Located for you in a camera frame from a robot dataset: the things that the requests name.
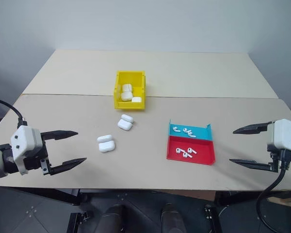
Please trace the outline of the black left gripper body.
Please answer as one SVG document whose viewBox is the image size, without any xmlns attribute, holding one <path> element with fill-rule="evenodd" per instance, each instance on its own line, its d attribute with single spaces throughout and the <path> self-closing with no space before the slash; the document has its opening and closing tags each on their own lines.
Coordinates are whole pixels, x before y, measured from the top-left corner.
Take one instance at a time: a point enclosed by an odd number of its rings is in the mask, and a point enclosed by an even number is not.
<svg viewBox="0 0 291 233">
<path fill-rule="evenodd" d="M 25 153 L 24 164 L 27 170 L 41 168 L 44 175 L 53 175 L 53 168 L 48 158 L 46 140 L 53 139 L 50 135 L 42 135 L 42 148 L 37 148 Z"/>
</svg>

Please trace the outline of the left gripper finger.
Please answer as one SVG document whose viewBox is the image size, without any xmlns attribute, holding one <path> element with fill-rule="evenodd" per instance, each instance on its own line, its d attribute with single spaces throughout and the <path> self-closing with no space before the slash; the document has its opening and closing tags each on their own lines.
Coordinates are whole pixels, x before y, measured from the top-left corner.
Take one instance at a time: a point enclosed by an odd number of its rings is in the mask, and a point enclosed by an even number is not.
<svg viewBox="0 0 291 233">
<path fill-rule="evenodd" d="M 87 158 L 73 159 L 73 160 L 65 161 L 59 166 L 51 167 L 49 169 L 49 175 L 55 175 L 55 174 L 59 174 L 59 173 L 71 170 L 72 168 L 84 162 L 86 159 Z"/>
<path fill-rule="evenodd" d="M 61 139 L 75 136 L 75 135 L 78 135 L 78 133 L 74 131 L 57 130 L 57 131 L 43 132 L 41 133 L 41 138 L 42 140 L 51 140 L 51 139 L 61 140 Z"/>
</svg>

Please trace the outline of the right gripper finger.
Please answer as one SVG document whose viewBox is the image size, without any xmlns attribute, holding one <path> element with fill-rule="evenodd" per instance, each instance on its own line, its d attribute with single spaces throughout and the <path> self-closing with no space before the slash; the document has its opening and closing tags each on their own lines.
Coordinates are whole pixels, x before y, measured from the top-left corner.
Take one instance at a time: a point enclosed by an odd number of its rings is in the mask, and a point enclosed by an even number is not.
<svg viewBox="0 0 291 233">
<path fill-rule="evenodd" d="M 262 164 L 254 160 L 230 159 L 231 162 L 250 169 L 273 171 L 272 164 Z"/>
<path fill-rule="evenodd" d="M 233 134 L 259 134 L 260 132 L 266 132 L 268 125 L 272 124 L 272 121 L 259 124 L 251 124 L 233 131 Z"/>
</svg>

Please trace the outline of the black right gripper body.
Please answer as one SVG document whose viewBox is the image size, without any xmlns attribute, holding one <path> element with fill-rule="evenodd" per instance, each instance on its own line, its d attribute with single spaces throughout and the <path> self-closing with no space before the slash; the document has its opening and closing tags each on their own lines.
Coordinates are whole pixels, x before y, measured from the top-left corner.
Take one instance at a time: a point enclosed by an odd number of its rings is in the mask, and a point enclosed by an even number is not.
<svg viewBox="0 0 291 233">
<path fill-rule="evenodd" d="M 272 162 L 269 163 L 272 172 L 288 170 L 291 162 L 291 151 L 288 149 L 275 149 L 270 151 Z"/>
</svg>

